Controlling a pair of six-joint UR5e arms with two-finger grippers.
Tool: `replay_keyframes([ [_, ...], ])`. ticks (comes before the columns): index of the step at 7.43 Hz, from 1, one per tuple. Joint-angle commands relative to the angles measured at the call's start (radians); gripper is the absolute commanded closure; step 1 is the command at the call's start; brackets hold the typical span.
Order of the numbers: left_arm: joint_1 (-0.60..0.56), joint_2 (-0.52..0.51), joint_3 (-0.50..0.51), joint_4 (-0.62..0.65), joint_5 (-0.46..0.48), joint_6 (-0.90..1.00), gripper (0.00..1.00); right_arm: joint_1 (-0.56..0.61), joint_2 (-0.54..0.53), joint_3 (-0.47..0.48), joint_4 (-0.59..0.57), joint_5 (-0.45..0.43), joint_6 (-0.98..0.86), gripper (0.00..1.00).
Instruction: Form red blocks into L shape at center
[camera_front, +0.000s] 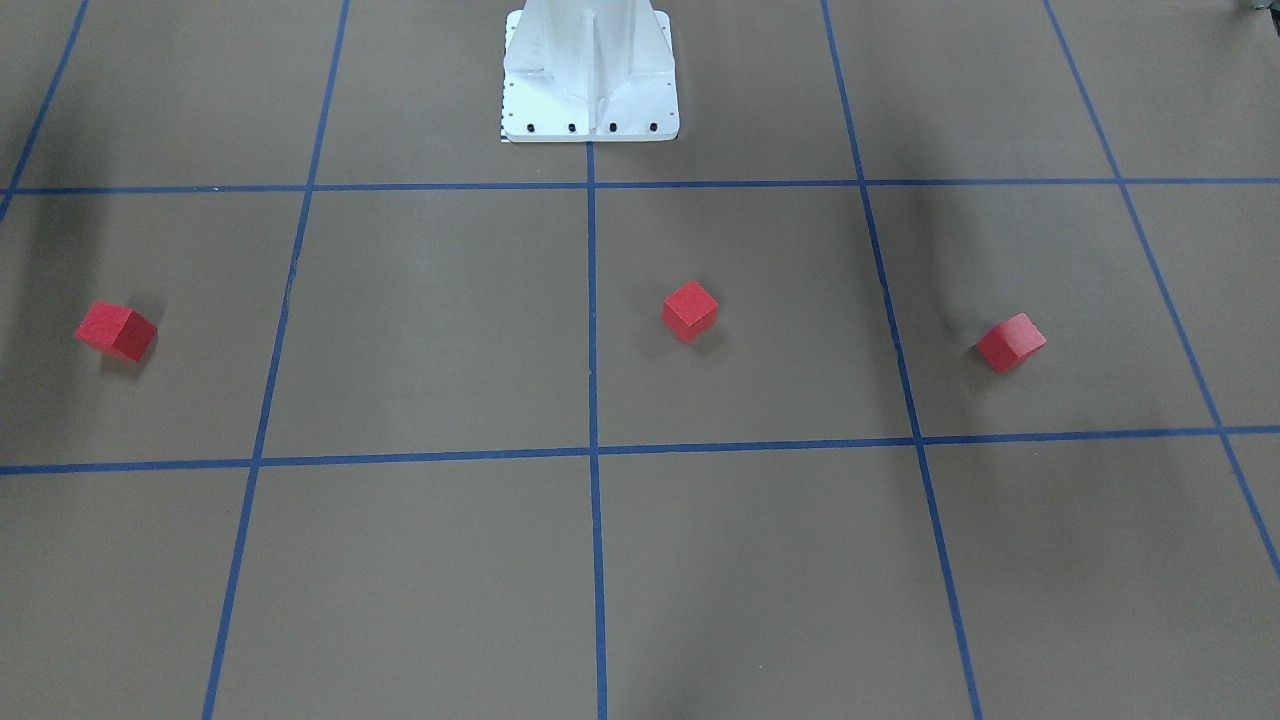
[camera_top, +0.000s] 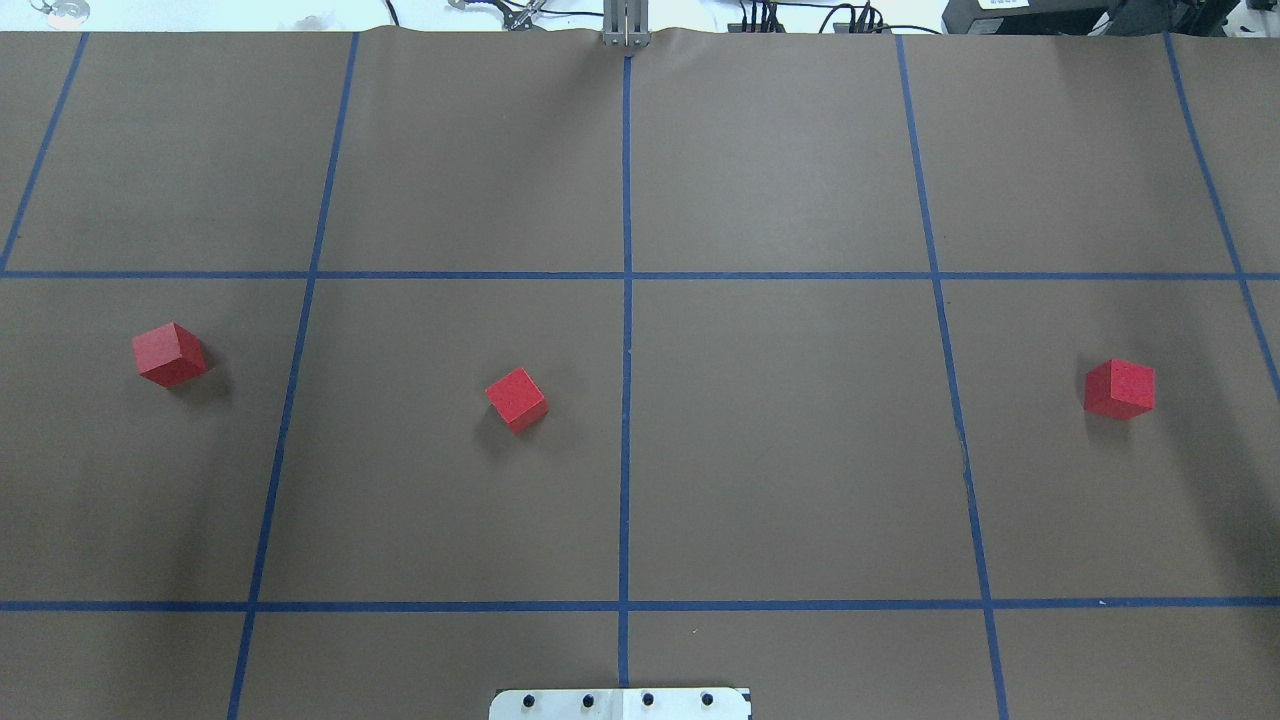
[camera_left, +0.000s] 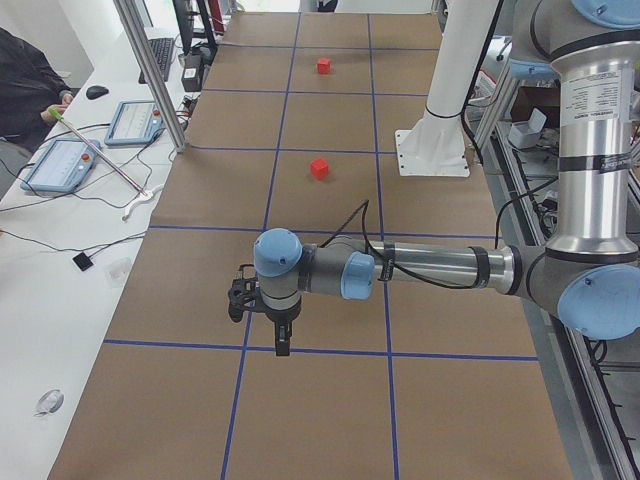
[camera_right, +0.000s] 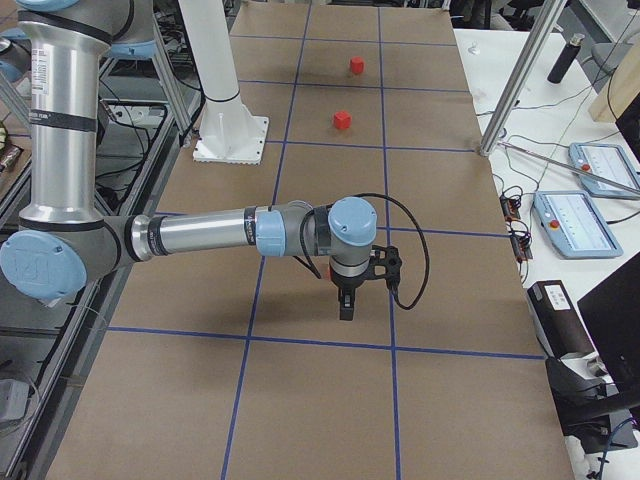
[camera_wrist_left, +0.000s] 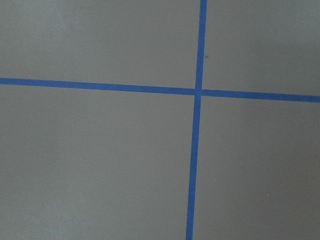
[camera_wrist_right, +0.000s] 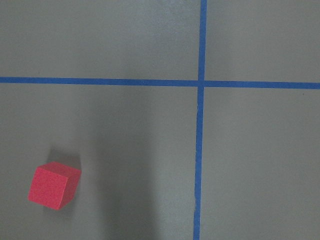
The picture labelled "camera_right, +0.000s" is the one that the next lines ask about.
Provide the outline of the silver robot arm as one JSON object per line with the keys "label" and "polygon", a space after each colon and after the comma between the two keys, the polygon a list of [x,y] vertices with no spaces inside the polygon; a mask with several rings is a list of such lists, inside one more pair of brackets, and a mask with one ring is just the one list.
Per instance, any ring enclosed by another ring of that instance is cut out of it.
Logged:
{"label": "silver robot arm", "polygon": [[106,55],[148,53],[148,1],[22,1],[31,43],[31,195],[1,246],[1,269],[25,295],[53,301],[136,262],[253,246],[266,257],[325,256],[340,316],[375,276],[377,214],[364,194],[314,207],[304,201],[179,216],[105,216],[95,206],[99,66]]}

